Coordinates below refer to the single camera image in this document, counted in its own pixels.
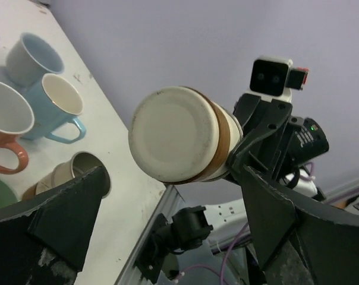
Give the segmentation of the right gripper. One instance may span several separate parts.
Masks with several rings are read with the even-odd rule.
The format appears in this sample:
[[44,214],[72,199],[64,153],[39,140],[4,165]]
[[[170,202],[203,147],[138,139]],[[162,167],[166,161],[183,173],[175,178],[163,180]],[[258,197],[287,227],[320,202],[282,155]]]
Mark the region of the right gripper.
[[329,151],[321,126],[312,118],[292,115],[292,104],[243,94],[233,111],[243,129],[243,138],[230,152],[229,171],[250,166],[273,181],[279,181]]

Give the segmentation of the light blue mug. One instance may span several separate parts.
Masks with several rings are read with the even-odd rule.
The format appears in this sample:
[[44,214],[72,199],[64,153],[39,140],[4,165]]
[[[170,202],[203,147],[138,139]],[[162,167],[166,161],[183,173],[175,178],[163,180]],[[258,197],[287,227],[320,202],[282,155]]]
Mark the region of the light blue mug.
[[[86,127],[79,120],[83,112],[83,99],[77,89],[66,79],[53,73],[44,74],[24,94],[34,113],[34,125],[22,136],[34,141],[43,137],[64,144],[82,140]],[[73,124],[79,134],[72,139],[60,137],[53,132],[64,124]]]

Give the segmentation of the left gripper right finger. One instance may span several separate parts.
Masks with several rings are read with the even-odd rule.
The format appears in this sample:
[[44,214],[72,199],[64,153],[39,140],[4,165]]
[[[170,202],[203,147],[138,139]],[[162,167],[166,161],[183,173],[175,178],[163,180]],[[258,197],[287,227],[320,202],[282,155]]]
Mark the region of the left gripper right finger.
[[268,284],[359,284],[359,216],[241,169],[253,245]]

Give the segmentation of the aluminium mounting rail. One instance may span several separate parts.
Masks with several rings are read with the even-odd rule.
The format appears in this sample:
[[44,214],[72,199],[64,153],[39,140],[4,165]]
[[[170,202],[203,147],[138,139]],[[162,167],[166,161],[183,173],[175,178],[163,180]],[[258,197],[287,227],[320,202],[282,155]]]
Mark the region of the aluminium mounting rail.
[[155,244],[151,242],[152,233],[164,226],[165,220],[170,220],[178,211],[178,206],[181,202],[183,202],[183,198],[177,188],[173,185],[168,185],[121,270],[115,282],[116,284],[156,284],[159,282],[159,276],[162,275],[160,269],[162,262],[155,261],[151,263],[148,258],[143,260],[140,260],[140,258],[142,253],[147,252],[146,245],[152,247],[152,252],[155,251]]

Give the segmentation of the cream cup brown band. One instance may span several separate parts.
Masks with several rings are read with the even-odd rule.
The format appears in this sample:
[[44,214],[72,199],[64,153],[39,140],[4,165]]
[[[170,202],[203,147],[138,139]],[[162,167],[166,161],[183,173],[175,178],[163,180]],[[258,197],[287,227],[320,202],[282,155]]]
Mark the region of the cream cup brown band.
[[227,157],[242,138],[233,114],[184,86],[164,87],[145,97],[128,134],[139,168],[173,185],[224,178]]

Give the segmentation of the grey blue mug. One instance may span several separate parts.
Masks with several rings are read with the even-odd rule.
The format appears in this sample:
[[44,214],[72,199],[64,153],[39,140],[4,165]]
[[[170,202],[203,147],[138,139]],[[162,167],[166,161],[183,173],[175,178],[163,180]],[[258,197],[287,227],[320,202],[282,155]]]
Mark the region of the grey blue mug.
[[8,78],[28,87],[46,73],[61,74],[65,66],[58,52],[33,33],[22,33],[5,60]]

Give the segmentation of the pink dotted mug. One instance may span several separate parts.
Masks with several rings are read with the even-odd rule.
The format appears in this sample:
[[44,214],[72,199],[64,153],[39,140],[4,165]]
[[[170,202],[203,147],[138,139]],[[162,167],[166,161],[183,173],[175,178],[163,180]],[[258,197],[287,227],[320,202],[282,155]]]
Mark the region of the pink dotted mug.
[[33,125],[34,113],[26,99],[0,82],[0,148],[12,151],[18,159],[14,169],[0,165],[0,174],[13,175],[27,167],[29,155],[17,139],[29,132]]

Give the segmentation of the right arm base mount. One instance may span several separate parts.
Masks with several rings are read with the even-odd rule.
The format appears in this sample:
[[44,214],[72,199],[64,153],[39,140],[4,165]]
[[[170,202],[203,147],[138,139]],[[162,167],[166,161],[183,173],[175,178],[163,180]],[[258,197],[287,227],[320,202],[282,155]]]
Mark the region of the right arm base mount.
[[165,220],[165,225],[156,229],[151,235],[151,242],[155,244],[155,251],[146,245],[146,253],[142,253],[140,260],[145,258],[149,262],[163,262],[168,254],[181,255],[202,245],[213,230],[207,222],[205,206],[187,207],[179,210],[172,221]]

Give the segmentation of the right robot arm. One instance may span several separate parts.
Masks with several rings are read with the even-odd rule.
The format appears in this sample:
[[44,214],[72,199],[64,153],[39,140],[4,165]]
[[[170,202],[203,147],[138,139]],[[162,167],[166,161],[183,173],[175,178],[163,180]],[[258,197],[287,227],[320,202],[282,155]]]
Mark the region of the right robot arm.
[[228,180],[243,193],[251,238],[268,284],[359,284],[359,216],[279,183],[300,119],[292,104],[243,94],[234,115],[244,137]]

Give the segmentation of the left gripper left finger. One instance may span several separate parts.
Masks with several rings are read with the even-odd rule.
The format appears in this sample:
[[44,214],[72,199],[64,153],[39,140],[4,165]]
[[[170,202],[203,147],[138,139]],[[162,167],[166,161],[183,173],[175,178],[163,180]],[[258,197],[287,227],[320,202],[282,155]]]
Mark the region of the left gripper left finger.
[[0,208],[0,284],[74,284],[105,191],[106,170],[94,167]]

